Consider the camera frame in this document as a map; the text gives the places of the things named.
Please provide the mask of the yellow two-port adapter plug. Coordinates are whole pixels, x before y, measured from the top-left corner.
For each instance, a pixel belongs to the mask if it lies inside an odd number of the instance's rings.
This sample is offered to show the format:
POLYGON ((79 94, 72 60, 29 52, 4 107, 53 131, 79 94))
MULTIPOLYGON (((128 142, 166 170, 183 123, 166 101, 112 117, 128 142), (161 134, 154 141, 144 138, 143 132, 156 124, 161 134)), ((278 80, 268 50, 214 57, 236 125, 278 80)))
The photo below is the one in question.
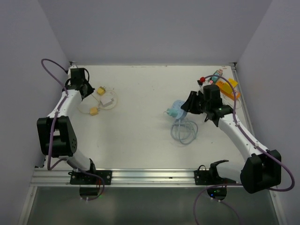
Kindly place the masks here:
POLYGON ((98 89, 97 89, 97 94, 102 96, 106 93, 106 89, 102 86, 100 86, 98 89))

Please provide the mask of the round light blue socket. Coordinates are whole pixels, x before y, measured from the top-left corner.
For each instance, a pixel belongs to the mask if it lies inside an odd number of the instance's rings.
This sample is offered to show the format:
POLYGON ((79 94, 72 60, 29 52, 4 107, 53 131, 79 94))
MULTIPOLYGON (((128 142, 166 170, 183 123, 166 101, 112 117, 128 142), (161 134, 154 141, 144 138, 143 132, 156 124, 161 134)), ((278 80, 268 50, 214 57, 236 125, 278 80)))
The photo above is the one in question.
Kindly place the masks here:
POLYGON ((172 116, 173 118, 175 118, 176 120, 182 120, 186 117, 187 112, 184 111, 181 106, 184 104, 185 102, 182 100, 176 100, 174 101, 171 109, 173 109, 173 111, 175 112, 176 115, 172 116))

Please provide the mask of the white charger plug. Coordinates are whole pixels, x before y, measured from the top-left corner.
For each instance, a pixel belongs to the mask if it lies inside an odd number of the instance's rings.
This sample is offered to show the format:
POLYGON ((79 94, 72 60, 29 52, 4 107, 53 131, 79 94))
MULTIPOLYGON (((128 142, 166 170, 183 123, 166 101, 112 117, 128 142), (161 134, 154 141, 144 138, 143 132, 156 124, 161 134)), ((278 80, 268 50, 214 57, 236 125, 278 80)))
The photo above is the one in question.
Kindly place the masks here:
POLYGON ((114 102, 112 97, 103 97, 100 99, 100 104, 102 107, 108 107, 114 102))

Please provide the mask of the orange-yellow charger plug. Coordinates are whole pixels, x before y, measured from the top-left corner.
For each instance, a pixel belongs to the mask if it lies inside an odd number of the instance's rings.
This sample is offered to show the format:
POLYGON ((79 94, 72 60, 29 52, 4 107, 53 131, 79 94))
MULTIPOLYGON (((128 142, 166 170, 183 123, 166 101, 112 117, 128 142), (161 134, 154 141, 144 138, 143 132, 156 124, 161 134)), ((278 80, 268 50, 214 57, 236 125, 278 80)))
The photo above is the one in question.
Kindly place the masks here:
POLYGON ((99 109, 97 107, 90 108, 90 115, 91 116, 97 115, 98 113, 99 113, 99 109))

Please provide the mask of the teal charger plug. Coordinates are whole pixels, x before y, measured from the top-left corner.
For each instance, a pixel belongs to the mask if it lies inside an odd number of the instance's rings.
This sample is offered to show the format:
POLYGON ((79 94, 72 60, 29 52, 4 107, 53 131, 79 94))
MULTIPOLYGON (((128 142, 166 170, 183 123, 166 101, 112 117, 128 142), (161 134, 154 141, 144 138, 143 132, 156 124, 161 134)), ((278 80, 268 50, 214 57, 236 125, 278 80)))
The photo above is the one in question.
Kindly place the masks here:
POLYGON ((177 109, 174 109, 174 108, 168 108, 168 109, 166 110, 166 113, 167 113, 167 115, 169 115, 169 116, 171 116, 171 117, 173 117, 173 118, 176 118, 177 115, 178 115, 177 109))

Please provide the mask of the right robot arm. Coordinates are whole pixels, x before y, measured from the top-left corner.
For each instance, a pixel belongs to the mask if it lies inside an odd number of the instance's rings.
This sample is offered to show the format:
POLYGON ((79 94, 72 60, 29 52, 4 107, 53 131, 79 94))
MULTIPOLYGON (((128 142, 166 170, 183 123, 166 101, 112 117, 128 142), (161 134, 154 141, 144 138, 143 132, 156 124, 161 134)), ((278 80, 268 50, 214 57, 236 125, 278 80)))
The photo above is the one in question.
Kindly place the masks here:
POLYGON ((206 114, 230 138, 245 161, 242 165, 225 159, 211 163, 209 179, 212 183, 233 180, 251 194, 281 183, 280 153, 267 149, 245 129, 233 108, 223 103, 218 86, 206 85, 200 91, 191 91, 181 109, 206 114))

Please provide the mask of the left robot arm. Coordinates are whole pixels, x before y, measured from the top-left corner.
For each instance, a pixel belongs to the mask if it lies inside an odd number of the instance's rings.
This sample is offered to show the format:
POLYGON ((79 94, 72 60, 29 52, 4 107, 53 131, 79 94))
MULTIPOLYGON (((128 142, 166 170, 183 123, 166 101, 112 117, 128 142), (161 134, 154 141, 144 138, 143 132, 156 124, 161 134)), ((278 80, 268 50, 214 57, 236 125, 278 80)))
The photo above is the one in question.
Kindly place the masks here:
POLYGON ((71 124, 71 117, 79 104, 94 92, 89 83, 90 75, 85 68, 70 69, 61 98, 47 117, 37 120, 41 151, 48 156, 47 169, 52 170, 59 162, 66 161, 72 168, 82 171, 81 179, 92 184, 98 173, 92 159, 78 149, 78 141, 71 124))

